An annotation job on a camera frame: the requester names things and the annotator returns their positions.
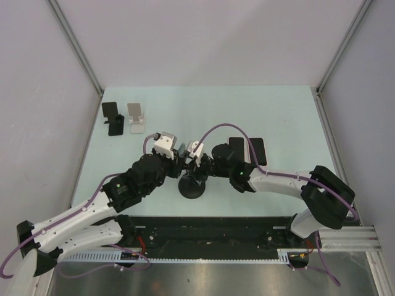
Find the black round-base phone stand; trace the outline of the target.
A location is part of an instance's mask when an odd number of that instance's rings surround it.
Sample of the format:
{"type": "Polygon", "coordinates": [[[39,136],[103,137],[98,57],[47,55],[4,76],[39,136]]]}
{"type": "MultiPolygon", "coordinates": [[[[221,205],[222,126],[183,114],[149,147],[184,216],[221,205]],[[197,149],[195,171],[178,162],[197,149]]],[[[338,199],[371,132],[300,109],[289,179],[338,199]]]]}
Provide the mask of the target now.
{"type": "Polygon", "coordinates": [[[206,190],[207,175],[199,170],[186,170],[178,182],[179,193],[186,199],[197,199],[206,190]]]}

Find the white phone stand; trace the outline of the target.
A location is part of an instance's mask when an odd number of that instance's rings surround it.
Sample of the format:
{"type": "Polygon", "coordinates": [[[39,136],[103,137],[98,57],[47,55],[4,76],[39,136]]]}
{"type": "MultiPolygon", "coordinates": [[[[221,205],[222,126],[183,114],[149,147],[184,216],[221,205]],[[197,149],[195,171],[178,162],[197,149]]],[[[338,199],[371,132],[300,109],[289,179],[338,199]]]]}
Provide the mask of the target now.
{"type": "Polygon", "coordinates": [[[129,116],[130,133],[143,134],[145,130],[145,119],[141,104],[128,103],[127,110],[129,116]]]}

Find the pink-cased phone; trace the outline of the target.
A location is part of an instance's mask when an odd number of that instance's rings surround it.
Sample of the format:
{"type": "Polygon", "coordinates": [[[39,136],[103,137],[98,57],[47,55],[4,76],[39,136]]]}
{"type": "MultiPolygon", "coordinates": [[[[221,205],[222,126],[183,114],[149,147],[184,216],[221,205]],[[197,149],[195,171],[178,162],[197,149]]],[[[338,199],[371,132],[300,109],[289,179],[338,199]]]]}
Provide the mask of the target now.
{"type": "Polygon", "coordinates": [[[241,137],[229,137],[228,145],[234,151],[234,158],[240,162],[249,163],[249,156],[247,154],[245,138],[241,137]]]}
{"type": "Polygon", "coordinates": [[[255,163],[253,152],[256,153],[257,162],[260,166],[267,166],[267,157],[265,152],[264,140],[262,138],[250,138],[252,146],[249,147],[249,156],[251,163],[255,163]]]}

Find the black folding phone stand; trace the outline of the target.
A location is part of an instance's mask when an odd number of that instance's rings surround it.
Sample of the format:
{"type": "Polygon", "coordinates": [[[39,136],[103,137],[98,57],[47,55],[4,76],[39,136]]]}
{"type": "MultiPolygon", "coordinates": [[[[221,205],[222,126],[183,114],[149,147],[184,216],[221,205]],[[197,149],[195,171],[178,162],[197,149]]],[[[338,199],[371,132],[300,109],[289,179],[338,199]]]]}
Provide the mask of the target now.
{"type": "Polygon", "coordinates": [[[125,117],[119,113],[116,102],[103,102],[101,104],[105,124],[109,125],[108,136],[121,136],[123,134],[125,117]]]}

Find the white-cased phone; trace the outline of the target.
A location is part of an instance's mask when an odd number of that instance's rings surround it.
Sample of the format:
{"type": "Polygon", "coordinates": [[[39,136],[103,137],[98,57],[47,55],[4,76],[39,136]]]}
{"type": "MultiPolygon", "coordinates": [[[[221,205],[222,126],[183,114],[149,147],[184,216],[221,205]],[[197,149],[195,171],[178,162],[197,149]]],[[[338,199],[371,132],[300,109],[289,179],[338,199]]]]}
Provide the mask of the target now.
{"type": "Polygon", "coordinates": [[[185,158],[187,155],[186,145],[182,143],[180,147],[177,149],[177,157],[178,158],[185,158]]]}

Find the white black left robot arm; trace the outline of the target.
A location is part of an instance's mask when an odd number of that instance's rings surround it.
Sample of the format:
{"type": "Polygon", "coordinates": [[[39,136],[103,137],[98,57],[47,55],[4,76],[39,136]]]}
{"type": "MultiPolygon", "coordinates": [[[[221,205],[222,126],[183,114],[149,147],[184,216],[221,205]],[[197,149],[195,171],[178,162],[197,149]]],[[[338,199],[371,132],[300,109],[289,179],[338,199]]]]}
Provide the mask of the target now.
{"type": "Polygon", "coordinates": [[[166,152],[156,148],[143,155],[126,172],[109,175],[93,196],[81,204],[35,223],[17,225],[22,256],[36,250],[34,276],[55,268],[64,258],[104,245],[128,247],[135,242],[136,226],[122,212],[142,201],[166,178],[178,178],[188,153],[183,147],[166,152]]]}

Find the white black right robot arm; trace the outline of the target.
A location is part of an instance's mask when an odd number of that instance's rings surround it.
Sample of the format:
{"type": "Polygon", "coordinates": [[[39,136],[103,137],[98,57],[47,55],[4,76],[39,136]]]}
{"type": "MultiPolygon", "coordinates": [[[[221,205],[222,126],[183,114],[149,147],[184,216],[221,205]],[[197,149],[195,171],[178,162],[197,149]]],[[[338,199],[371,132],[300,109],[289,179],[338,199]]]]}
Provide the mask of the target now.
{"type": "Polygon", "coordinates": [[[302,200],[306,210],[294,215],[285,231],[285,241],[291,247],[300,247],[310,234],[322,228],[341,229],[355,197],[354,192],[324,166],[294,174],[269,171],[241,161],[228,144],[215,146],[208,156],[197,141],[188,144],[187,155],[191,161],[178,183],[181,195],[187,199],[202,196],[207,179],[216,177],[228,179],[240,193],[273,192],[302,200]]]}

